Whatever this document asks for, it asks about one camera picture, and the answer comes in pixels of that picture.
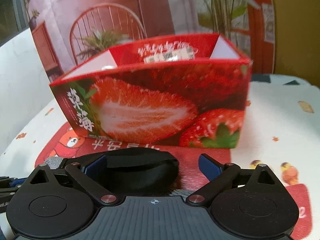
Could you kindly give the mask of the black soft cloth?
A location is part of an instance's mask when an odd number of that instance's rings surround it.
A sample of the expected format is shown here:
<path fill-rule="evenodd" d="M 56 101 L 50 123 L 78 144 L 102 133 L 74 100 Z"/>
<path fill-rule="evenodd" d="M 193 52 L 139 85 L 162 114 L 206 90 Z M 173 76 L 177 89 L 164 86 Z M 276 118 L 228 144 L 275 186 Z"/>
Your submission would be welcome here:
<path fill-rule="evenodd" d="M 114 193 L 164 191 L 178 177 L 179 161 L 169 152 L 124 148 L 106 153 L 104 187 Z"/>

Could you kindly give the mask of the living room scene backdrop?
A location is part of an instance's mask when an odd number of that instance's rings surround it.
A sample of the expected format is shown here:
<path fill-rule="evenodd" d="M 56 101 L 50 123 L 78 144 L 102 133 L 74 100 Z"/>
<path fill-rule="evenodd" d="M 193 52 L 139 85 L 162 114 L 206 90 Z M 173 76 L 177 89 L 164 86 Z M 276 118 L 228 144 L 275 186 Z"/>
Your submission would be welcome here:
<path fill-rule="evenodd" d="M 23 0 L 34 42 L 53 80 L 87 58 L 93 31 L 129 40 L 220 33 L 253 60 L 254 73 L 274 69 L 272 0 Z"/>

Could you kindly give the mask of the grey knitted cloth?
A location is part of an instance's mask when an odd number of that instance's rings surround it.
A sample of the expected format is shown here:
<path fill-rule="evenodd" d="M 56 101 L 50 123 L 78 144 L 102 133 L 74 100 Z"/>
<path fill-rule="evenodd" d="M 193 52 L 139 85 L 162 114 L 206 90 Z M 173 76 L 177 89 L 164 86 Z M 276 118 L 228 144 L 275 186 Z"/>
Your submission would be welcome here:
<path fill-rule="evenodd" d="M 63 157 L 48 157 L 44 162 L 50 167 L 50 169 L 54 170 L 59 168 L 62 161 Z"/>

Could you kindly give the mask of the cartoon printed table mat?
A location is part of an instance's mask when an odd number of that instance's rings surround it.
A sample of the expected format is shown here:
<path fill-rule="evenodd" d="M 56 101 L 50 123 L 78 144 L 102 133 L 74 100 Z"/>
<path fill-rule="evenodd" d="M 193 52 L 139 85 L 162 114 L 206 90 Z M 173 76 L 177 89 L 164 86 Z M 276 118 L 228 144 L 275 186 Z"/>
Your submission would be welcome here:
<path fill-rule="evenodd" d="M 1 175 L 27 177 L 43 163 L 69 124 L 55 100 L 14 137 L 1 155 Z M 267 164 L 295 199 L 294 239 L 319 239 L 319 88 L 294 81 L 253 82 L 236 148 L 205 153 L 242 168 Z"/>

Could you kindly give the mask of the red strawberry cardboard box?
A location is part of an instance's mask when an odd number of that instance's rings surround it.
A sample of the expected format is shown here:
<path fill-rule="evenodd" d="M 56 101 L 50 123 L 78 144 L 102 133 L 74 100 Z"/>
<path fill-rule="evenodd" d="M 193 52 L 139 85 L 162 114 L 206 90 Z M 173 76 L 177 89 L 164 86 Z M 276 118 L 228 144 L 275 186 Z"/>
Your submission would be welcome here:
<path fill-rule="evenodd" d="M 82 137 L 235 148 L 251 74 L 222 35 L 182 34 L 107 48 L 50 87 Z"/>

